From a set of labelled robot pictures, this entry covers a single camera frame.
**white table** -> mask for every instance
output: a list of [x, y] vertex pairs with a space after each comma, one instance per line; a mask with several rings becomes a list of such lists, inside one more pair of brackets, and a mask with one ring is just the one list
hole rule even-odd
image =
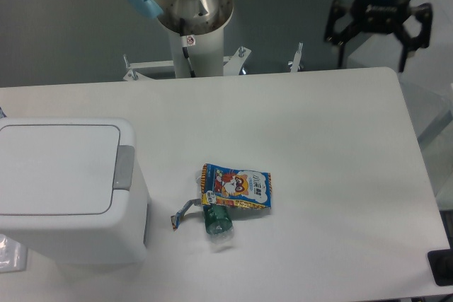
[[[124, 117], [152, 201], [149, 256], [59, 265], [30, 252], [0, 301], [366, 301], [448, 294], [426, 254], [448, 248], [390, 69], [0, 89], [11, 117]], [[214, 251], [196, 197], [206, 162], [269, 171], [273, 209]]]

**colorful snack bag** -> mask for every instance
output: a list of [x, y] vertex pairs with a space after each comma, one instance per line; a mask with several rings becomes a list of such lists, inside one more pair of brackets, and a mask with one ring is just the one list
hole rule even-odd
[[205, 164], [201, 194], [203, 206], [219, 204], [248, 209], [270, 208], [270, 174]]

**black cable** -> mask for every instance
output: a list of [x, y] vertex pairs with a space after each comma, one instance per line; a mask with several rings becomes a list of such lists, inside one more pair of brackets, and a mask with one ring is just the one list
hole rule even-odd
[[[184, 36], [184, 25], [185, 25], [185, 20], [181, 18], [179, 20], [179, 35], [181, 37]], [[183, 54], [184, 54], [185, 60], [187, 60], [188, 66], [189, 66], [190, 77], [196, 78], [195, 71], [193, 71], [192, 63], [190, 62], [189, 51], [188, 51], [187, 47], [183, 47]]]

